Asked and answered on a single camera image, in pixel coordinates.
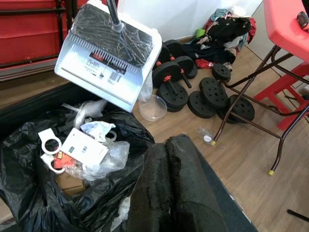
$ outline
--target black weight plate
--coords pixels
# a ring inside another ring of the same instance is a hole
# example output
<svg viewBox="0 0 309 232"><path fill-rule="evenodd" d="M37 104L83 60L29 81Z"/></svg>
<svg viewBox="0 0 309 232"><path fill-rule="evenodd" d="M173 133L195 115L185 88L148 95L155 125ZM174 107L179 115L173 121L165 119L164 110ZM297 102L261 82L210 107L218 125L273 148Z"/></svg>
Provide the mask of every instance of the black weight plate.
<svg viewBox="0 0 309 232"><path fill-rule="evenodd" d="M187 104L192 113L198 117L211 118L216 114L216 110L204 102L200 91L192 92Z"/></svg>
<svg viewBox="0 0 309 232"><path fill-rule="evenodd" d="M180 66L176 62L166 62L158 66L153 71L153 85L155 88L158 88L162 83L164 83L164 79L166 76L171 75L172 81L179 81L179 73L181 72Z"/></svg>
<svg viewBox="0 0 309 232"><path fill-rule="evenodd" d="M195 78L196 76L197 76L197 65L194 64L194 65L193 65L193 69L191 70L191 72L187 74L187 78L188 78L188 79L193 79L193 78Z"/></svg>
<svg viewBox="0 0 309 232"><path fill-rule="evenodd" d="M183 107L181 107L181 108L170 108L170 107L168 107L168 111L173 112L173 113L181 111L182 109L183 109Z"/></svg>
<svg viewBox="0 0 309 232"><path fill-rule="evenodd" d="M215 64L211 69L211 73L217 80L223 80L227 82L231 80L231 72L223 64Z"/></svg>
<svg viewBox="0 0 309 232"><path fill-rule="evenodd" d="M209 106L217 110L227 107L228 96L220 86L204 85L201 95Z"/></svg>
<svg viewBox="0 0 309 232"><path fill-rule="evenodd" d="M228 108L217 110L217 115L219 116L219 118L221 120L224 119L224 117L225 117L225 115L227 113L227 110L228 110ZM236 124L236 123L238 123L231 115L227 118L226 122L229 123L229 124Z"/></svg>
<svg viewBox="0 0 309 232"><path fill-rule="evenodd" d="M185 75L190 73L194 66L193 60L188 56L181 56L174 59L173 61L179 64L179 66L183 69Z"/></svg>
<svg viewBox="0 0 309 232"><path fill-rule="evenodd" d="M199 83L199 90L201 90L202 92L204 91L205 86L209 86L209 85L220 87L222 90L225 91L223 85L212 77L204 77Z"/></svg>
<svg viewBox="0 0 309 232"><path fill-rule="evenodd" d="M237 94L232 95L229 97L228 101L229 101L229 105L231 105L237 98ZM238 102L236 103L236 105L233 107L232 112L244 117L245 119L252 121L254 119L254 115L255 115L255 110L253 105L251 104L251 102L249 102L247 99L241 97ZM246 123L245 121L234 117L233 119L241 122L241 123Z"/></svg>
<svg viewBox="0 0 309 232"><path fill-rule="evenodd" d="M167 40L163 43L166 47L168 47L169 52L175 57L183 56L183 48L182 44L178 40Z"/></svg>
<svg viewBox="0 0 309 232"><path fill-rule="evenodd" d="M161 61L162 63L170 61L169 49L165 45L162 45L161 52L159 55L159 61Z"/></svg>
<svg viewBox="0 0 309 232"><path fill-rule="evenodd" d="M173 85L177 90L178 95L175 95L166 83L160 85L157 95L165 101L168 107L179 109L187 104L189 96L187 91L181 85L177 83L173 83Z"/></svg>

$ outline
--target red table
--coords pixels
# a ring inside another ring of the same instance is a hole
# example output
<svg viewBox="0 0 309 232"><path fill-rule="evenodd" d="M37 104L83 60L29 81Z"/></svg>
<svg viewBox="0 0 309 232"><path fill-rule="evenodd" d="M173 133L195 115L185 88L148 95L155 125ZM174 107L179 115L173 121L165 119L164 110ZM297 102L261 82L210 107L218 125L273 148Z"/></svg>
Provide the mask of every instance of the red table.
<svg viewBox="0 0 309 232"><path fill-rule="evenodd" d="M305 11L301 0L264 0L266 29L278 47L309 62L309 33L303 31L296 16Z"/></svg>
<svg viewBox="0 0 309 232"><path fill-rule="evenodd" d="M225 87L233 90L234 92L238 93L237 99L233 102L233 104L230 105L230 108L228 109L221 126L216 133L214 139L213 139L213 145L216 144L216 141L219 139L225 124L227 122L227 119L230 115L233 115L237 118L242 119L243 121L247 122L248 124L251 124L252 126L265 131L266 133L278 138L280 140L279 146L278 146L278 152L275 159L275 162L273 163L270 171L268 172L270 175L274 174L274 171L276 170L282 154L282 148L284 140L287 136L287 134L291 131L291 129L295 126L295 124L307 113L309 110L309 104L303 109L303 110L297 110L294 112L284 113L276 109L275 107L267 106L254 98L248 96L245 94L245 91L248 89L248 87L251 85L251 83L254 81L256 76L272 67L277 67L281 71L285 72L286 74L302 81L307 84L309 84L308 80L305 80L296 74L286 70L285 68L279 66L278 64L287 60L288 58L292 56L297 56L301 59L303 59L306 62L309 62L309 33L303 31L297 20L296 16L300 11L304 11L304 7L301 0L264 0L264 10L265 10L265 18L266 18L266 26L267 26L267 33L270 40L275 44L275 46L271 49L271 51L266 55L265 59L261 62L259 67L256 69L255 72L250 74L249 76L241 79L240 81L237 81L236 83L232 85L228 85L226 81L222 81L225 85ZM279 50L283 48L289 53L275 59L276 54L279 52ZM271 58L271 63L266 65L267 61ZM241 83L246 82L244 87L241 91L238 91L234 89L235 86L240 85ZM257 125L254 122L251 122L234 112L232 112L233 107L237 103L237 101L245 97L265 108L268 110L277 113L281 116L291 116L291 115L297 115L295 120L291 123L291 125L284 131L282 135L278 135L266 128L261 127L260 125Z"/></svg>

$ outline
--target yellow foot cap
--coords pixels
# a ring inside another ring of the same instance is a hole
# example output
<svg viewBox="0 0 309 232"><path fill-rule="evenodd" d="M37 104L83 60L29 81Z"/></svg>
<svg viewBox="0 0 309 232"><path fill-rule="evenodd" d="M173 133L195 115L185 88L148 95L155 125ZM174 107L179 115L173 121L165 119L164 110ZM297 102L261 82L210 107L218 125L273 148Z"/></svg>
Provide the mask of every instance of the yellow foot cap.
<svg viewBox="0 0 309 232"><path fill-rule="evenodd" d="M273 170L269 170L269 172L268 172L269 175L274 175L274 173L275 172Z"/></svg>

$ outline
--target white wall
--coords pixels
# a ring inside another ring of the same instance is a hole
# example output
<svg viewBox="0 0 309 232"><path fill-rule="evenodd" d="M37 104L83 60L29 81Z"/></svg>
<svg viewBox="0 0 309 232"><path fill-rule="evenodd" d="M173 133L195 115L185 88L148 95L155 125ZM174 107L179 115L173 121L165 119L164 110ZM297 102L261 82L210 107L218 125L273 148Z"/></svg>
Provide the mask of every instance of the white wall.
<svg viewBox="0 0 309 232"><path fill-rule="evenodd" d="M119 0L118 10L150 28L162 40L194 35L217 8L239 5L252 15L262 0Z"/></svg>
<svg viewBox="0 0 309 232"><path fill-rule="evenodd" d="M264 59L267 53L274 46L274 43L270 41L270 39L267 36L263 4L261 4L257 8L255 13L253 14L253 17L256 20L257 31L256 31L254 39L249 45L247 45L247 47L250 48L250 50L252 50L260 59ZM282 49L277 54L276 57L277 58L281 57L282 55L286 53L287 52ZM286 61L282 62L281 66L283 66L287 70L292 70L294 67L296 67L298 64L302 62L303 61L297 57L291 57L287 59ZM274 70L278 72L280 75L285 74L276 68L274 68Z"/></svg>

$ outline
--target white dustpan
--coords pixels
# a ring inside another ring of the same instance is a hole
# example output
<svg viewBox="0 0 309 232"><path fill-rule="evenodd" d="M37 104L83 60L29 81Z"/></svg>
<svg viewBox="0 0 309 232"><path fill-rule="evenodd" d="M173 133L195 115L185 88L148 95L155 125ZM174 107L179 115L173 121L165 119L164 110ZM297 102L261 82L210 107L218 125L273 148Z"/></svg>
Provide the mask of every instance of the white dustpan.
<svg viewBox="0 0 309 232"><path fill-rule="evenodd" d="M131 112L162 39L157 30L125 14L119 18L120 33L107 6L99 0L85 4L63 43L55 73Z"/></svg>

